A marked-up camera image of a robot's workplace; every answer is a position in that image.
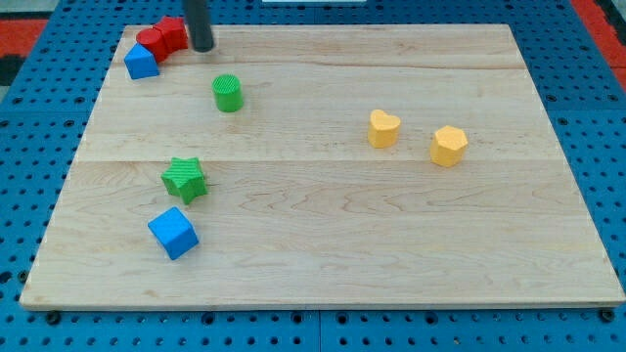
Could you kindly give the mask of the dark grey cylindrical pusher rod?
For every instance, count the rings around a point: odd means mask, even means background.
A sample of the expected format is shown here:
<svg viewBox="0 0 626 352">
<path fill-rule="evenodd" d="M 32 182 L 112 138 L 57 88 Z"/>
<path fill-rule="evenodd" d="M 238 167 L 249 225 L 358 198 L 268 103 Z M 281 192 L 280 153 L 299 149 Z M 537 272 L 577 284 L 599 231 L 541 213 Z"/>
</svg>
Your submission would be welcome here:
<svg viewBox="0 0 626 352">
<path fill-rule="evenodd" d="M 211 51 L 214 47 L 214 39 L 207 1 L 183 0 L 182 7 L 193 49 L 200 53 Z"/>
</svg>

